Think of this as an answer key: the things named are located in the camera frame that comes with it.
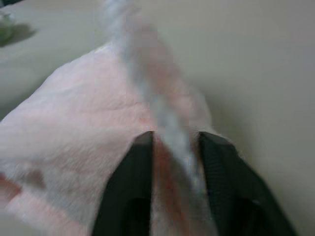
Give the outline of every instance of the pink blanket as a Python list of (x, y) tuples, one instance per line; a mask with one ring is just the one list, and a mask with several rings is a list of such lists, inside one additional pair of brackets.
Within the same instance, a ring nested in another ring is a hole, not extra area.
[[(192, 134), (214, 133), (203, 97), (180, 77), (160, 80), (159, 92), (168, 94)], [(155, 129), (113, 46), (65, 64), (0, 123), (1, 183), (6, 193), (13, 191), (5, 211), (46, 235), (87, 235), (107, 179), (134, 137)], [(168, 170), (162, 144), (155, 160), (163, 175), (155, 176), (151, 234), (175, 235), (167, 212), (179, 225), (185, 220), (171, 191), (163, 193)]]

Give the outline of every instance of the green object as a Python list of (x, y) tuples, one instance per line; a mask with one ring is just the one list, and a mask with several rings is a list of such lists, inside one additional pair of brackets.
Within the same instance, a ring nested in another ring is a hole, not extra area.
[(4, 43), (13, 35), (15, 18), (11, 13), (0, 11), (0, 43)]

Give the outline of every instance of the fluffy pink fabric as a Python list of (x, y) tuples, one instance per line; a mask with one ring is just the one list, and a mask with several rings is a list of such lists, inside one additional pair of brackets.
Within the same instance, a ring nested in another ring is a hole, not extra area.
[[(159, 81), (159, 92), (192, 132), (213, 133), (203, 97), (179, 78)], [(47, 235), (88, 234), (101, 191), (134, 137), (156, 130), (149, 106), (127, 81), (109, 45), (57, 69), (3, 119), (0, 173), (23, 187), (7, 212)], [(155, 184), (152, 235), (174, 235), (165, 208)]]

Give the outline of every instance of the pink towel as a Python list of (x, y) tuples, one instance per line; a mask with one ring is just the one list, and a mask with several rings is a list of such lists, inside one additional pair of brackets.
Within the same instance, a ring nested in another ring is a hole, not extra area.
[[(159, 81), (159, 92), (168, 94), (192, 134), (215, 133), (203, 97), (176, 73)], [(13, 189), (6, 212), (47, 235), (88, 234), (101, 191), (133, 139), (156, 130), (148, 104), (127, 81), (114, 47), (107, 45), (57, 69), (3, 119), (0, 173), (22, 187)], [(163, 175), (155, 176), (151, 235), (175, 235), (167, 214), (179, 225), (185, 220), (172, 191), (164, 191), (167, 151), (156, 141), (155, 168)]]

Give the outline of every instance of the beige surface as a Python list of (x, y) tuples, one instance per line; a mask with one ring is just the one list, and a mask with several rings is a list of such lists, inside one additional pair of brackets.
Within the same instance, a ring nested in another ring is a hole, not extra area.
[[(102, 43), (96, 3), (86, 2), (25, 0), (15, 7), (36, 33), (0, 48), (2, 110)], [(141, 2), (187, 79), (206, 94), (215, 128), (262, 174), (299, 235), (313, 235), (315, 1)], [(16, 75), (7, 73), (13, 69)]]
[(36, 231), (22, 222), (16, 220), (12, 216), (0, 213), (0, 229), (3, 236), (42, 236)]

